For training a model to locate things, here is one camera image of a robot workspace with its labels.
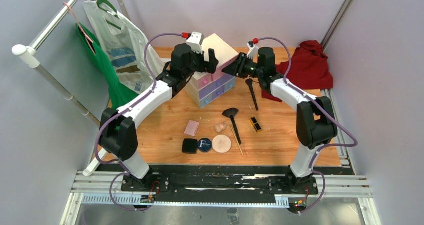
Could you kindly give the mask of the white mini drawer cabinet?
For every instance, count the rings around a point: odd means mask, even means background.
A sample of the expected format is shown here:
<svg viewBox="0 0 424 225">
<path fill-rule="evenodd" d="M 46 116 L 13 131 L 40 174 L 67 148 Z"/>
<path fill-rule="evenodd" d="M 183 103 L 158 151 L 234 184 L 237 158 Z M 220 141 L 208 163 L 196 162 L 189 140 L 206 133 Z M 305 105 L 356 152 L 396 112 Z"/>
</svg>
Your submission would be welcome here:
<svg viewBox="0 0 424 225">
<path fill-rule="evenodd" d="M 208 49 L 213 49 L 218 60 L 215 73 L 196 72 L 184 91 L 199 108 L 204 108 L 217 98 L 236 86 L 236 78 L 223 72 L 238 56 L 229 44 L 221 37 L 213 33 L 203 40 L 202 48 L 205 50 L 205 58 L 208 58 Z"/>
</svg>

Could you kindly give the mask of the black fan makeup brush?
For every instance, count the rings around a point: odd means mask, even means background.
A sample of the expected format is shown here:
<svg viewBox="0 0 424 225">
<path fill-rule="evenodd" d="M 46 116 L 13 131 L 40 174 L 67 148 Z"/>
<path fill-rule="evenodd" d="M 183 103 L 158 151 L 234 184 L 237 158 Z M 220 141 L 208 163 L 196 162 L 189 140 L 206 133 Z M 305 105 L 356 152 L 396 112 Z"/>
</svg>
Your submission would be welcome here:
<svg viewBox="0 0 424 225">
<path fill-rule="evenodd" d="M 236 133 L 236 136 L 237 136 L 237 139 L 238 139 L 238 142 L 240 144 L 242 144 L 241 137 L 240 137 L 240 134 L 239 134 L 239 131 L 238 131 L 238 128 L 237 128 L 236 121 L 235 121 L 235 117 L 236 117 L 238 112 L 239 112 L 239 110 L 237 108 L 233 107 L 233 108 L 229 108 L 229 109 L 224 110 L 222 112 L 222 115 L 231 120 L 232 126 L 235 130 L 235 133 Z"/>
</svg>

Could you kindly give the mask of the thin gold brush handle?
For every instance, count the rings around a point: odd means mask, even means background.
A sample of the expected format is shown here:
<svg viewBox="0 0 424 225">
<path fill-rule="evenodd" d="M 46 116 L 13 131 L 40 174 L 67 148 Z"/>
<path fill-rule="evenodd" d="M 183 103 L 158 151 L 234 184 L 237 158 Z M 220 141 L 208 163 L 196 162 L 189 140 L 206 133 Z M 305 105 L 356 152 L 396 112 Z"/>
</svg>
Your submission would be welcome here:
<svg viewBox="0 0 424 225">
<path fill-rule="evenodd" d="M 242 149 L 241 144 L 239 143 L 239 141 L 238 141 L 238 139 L 237 139 L 237 135 L 236 135 L 235 129 L 234 129 L 234 127 L 233 127 L 232 125 L 230 125 L 230 129 L 231 129 L 231 131 L 232 131 L 232 133 L 233 133 L 233 135 L 234 135 L 234 138 L 235 138 L 236 144 L 237 144 L 237 146 L 238 146 L 238 148 L 239 148 L 239 150 L 240 150 L 241 155 L 242 155 L 242 156 L 244 156 L 243 149 Z"/>
</svg>

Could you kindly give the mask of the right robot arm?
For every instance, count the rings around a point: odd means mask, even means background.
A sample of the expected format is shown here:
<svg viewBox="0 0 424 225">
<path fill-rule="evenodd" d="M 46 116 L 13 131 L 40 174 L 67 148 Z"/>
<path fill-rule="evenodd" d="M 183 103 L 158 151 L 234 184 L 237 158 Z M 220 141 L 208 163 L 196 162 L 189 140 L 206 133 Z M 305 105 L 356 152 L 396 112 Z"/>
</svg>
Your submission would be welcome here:
<svg viewBox="0 0 424 225">
<path fill-rule="evenodd" d="M 338 135 L 331 100 L 311 95 L 277 72 L 276 56 L 271 47 L 259 48 L 257 61 L 240 53 L 222 70 L 238 78 L 256 78 L 260 87 L 289 105 L 296 112 L 296 135 L 300 142 L 296 157 L 289 166 L 286 188 L 299 193 L 313 176 L 320 149 Z"/>
</svg>

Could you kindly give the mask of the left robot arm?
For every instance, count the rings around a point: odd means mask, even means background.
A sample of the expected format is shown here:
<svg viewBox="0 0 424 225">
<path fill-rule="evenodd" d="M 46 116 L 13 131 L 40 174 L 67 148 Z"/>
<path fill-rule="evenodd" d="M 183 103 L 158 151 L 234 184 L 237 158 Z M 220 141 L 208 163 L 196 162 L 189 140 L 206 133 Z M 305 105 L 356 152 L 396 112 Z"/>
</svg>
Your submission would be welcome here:
<svg viewBox="0 0 424 225">
<path fill-rule="evenodd" d="M 187 43 L 178 44 L 150 88 L 119 109 L 103 111 L 97 144 L 117 158 L 127 174 L 134 177 L 133 183 L 140 191 L 149 191 L 153 178 L 148 174 L 149 165 L 138 153 L 137 128 L 181 92 L 196 72 L 214 74 L 218 64 L 214 49 L 196 53 Z"/>
</svg>

